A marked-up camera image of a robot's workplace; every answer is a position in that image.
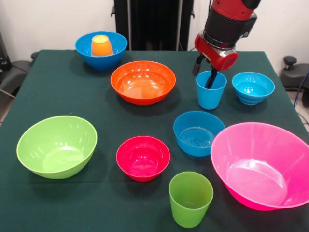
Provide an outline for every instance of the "red bowl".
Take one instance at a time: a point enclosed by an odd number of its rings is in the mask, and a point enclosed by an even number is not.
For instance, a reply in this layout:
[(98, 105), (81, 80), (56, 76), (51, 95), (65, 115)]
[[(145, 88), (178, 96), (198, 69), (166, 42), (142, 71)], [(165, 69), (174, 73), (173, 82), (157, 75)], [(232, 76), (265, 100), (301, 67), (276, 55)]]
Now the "red bowl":
[(155, 179), (168, 166), (169, 148), (150, 136), (138, 136), (126, 140), (116, 153), (119, 168), (133, 180), (147, 182)]

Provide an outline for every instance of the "cup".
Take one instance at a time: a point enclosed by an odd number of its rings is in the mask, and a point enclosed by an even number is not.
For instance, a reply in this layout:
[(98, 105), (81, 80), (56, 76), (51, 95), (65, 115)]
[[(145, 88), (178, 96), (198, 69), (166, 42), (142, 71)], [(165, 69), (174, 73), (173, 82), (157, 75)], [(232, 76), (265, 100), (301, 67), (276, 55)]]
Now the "cup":
[(226, 86), (226, 77), (218, 72), (210, 89), (205, 88), (211, 71), (204, 71), (197, 76), (197, 101), (200, 107), (205, 110), (213, 110), (218, 107), (224, 88)]
[(203, 175), (183, 172), (170, 181), (169, 198), (175, 222), (193, 228), (201, 223), (212, 201), (213, 188)]
[(95, 57), (109, 56), (113, 54), (112, 44), (106, 35), (96, 35), (92, 38), (91, 54)]

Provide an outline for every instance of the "dark green cloth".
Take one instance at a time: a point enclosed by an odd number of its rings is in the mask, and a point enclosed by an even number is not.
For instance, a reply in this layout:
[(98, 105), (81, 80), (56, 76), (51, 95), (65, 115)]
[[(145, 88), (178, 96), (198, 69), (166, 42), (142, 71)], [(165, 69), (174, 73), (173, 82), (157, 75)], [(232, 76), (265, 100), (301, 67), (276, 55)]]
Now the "dark green cloth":
[[(179, 232), (173, 220), (168, 184), (182, 171), (196, 171), (213, 184), (214, 198), (202, 223), (191, 231), (309, 231), (309, 205), (261, 212), (238, 203), (215, 173), (210, 157), (194, 158), (177, 146), (172, 125), (181, 113), (202, 110), (197, 103), (192, 68), (197, 52), (126, 52), (122, 64), (154, 60), (176, 74), (173, 91), (160, 103), (140, 107), (121, 99), (111, 87), (112, 70), (91, 69), (76, 51), (41, 51), (3, 125), (0, 127), (1, 232)], [(203, 62), (202, 70), (210, 67)], [(256, 106), (240, 103), (232, 77), (244, 71), (270, 77), (275, 92)], [(223, 72), (228, 84), (211, 113), (226, 126), (258, 121), (283, 127), (306, 142), (308, 134), (264, 52), (239, 52)], [(49, 180), (24, 168), (16, 157), (22, 133), (51, 116), (74, 115), (97, 129), (98, 145), (86, 167), (65, 180)], [(148, 183), (131, 180), (115, 161), (119, 145), (137, 135), (164, 141), (171, 151), (167, 169)]]

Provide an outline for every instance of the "light blue bowl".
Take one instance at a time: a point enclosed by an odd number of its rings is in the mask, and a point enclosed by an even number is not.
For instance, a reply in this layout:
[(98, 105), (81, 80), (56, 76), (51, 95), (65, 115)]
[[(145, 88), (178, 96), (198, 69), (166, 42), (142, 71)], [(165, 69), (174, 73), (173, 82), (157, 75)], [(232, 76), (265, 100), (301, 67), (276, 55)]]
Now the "light blue bowl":
[(256, 105), (275, 90), (272, 80), (256, 72), (241, 72), (233, 77), (232, 84), (237, 97), (245, 105)]
[[(104, 57), (91, 56), (91, 42), (92, 38), (96, 35), (106, 35), (109, 37), (113, 55)], [(81, 55), (82, 59), (96, 70), (108, 70), (114, 68), (121, 60), (127, 47), (126, 38), (116, 32), (111, 31), (97, 31), (90, 34), (83, 35), (75, 43), (77, 52)]]
[(191, 156), (208, 156), (217, 134), (225, 128), (223, 122), (210, 113), (190, 111), (174, 122), (174, 134), (182, 151)]

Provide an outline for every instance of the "blue cup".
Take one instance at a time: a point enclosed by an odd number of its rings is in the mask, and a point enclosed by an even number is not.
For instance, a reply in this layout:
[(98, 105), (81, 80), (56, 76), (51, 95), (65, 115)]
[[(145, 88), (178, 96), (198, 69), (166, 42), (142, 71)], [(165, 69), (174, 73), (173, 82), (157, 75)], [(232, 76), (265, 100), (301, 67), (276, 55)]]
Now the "blue cup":
[(213, 110), (218, 107), (224, 88), (226, 86), (226, 77), (218, 72), (212, 87), (205, 88), (211, 71), (204, 71), (197, 76), (197, 101), (200, 107), (205, 110)]

